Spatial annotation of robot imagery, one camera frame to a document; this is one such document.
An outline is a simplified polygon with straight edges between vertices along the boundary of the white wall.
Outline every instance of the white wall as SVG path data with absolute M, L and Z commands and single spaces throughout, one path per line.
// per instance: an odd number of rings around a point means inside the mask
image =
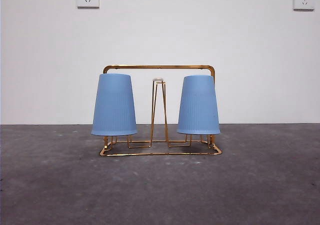
M 1 123 L 92 123 L 111 64 L 209 64 L 221 123 L 319 123 L 319 1 L 297 12 L 292 0 L 1 0 Z M 183 76 L 198 73 L 130 72 L 137 122 L 150 122 L 162 76 L 176 123 Z

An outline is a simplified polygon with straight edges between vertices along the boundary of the floor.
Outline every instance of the floor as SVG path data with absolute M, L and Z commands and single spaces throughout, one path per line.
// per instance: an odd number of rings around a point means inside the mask
M 320 124 L 223 124 L 221 155 L 102 157 L 90 131 L 1 126 L 2 225 L 320 224 Z

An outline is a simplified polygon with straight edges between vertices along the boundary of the gold metal frame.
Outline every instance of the gold metal frame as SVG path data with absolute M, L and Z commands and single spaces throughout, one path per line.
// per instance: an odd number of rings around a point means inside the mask
M 211 76 L 215 80 L 215 69 L 210 65 L 109 65 L 103 69 L 103 73 L 106 74 L 110 69 L 207 69 L 210 71 Z M 163 98 L 163 111 L 164 111 L 164 135 L 165 140 L 153 140 L 154 127 L 155 127 L 155 113 L 156 113 L 156 101 L 157 91 L 160 85 Z M 142 152 L 142 153 L 109 153 L 113 149 L 113 146 L 117 143 L 127 143 L 129 149 L 144 149 L 151 148 L 153 143 L 167 143 L 169 148 L 177 147 L 190 147 L 192 143 L 207 144 L 208 149 L 213 152 Z M 132 143 L 148 144 L 146 146 L 132 146 Z M 215 135 L 206 135 L 206 140 L 203 140 L 203 136 L 200 135 L 200 140 L 192 140 L 192 134 L 188 140 L 188 134 L 185 135 L 184 140 L 170 140 L 168 123 L 167 123 L 167 101 L 166 101 L 166 82 L 161 78 L 155 78 L 152 81 L 152 108 L 151 108 L 151 131 L 150 140 L 132 140 L 132 135 L 127 135 L 126 140 L 118 140 L 118 137 L 105 136 L 104 147 L 100 152 L 100 156 L 143 156 L 143 155 L 219 155 L 222 151 L 215 144 Z

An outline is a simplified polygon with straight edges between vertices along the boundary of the pleated texture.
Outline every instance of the pleated texture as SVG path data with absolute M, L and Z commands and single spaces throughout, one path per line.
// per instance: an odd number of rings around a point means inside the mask
M 106 73 L 99 77 L 91 134 L 121 136 L 137 133 L 131 77 Z
M 220 134 L 214 78 L 186 76 L 183 80 L 178 133 Z

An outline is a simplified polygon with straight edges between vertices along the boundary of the gold wire leg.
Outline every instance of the gold wire leg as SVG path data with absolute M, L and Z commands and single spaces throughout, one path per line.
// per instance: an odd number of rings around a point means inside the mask
M 170 147 L 168 123 L 167 123 L 167 102 L 166 102 L 167 98 L 166 98 L 166 83 L 165 82 L 162 82 L 162 97 L 163 97 L 163 109 L 164 109 L 165 141 L 168 143 L 168 146 Z
M 155 129 L 155 114 L 156 114 L 156 102 L 157 102 L 158 83 L 152 82 L 152 113 L 151 113 L 151 135 L 150 135 L 150 147 L 152 147 L 154 129 Z

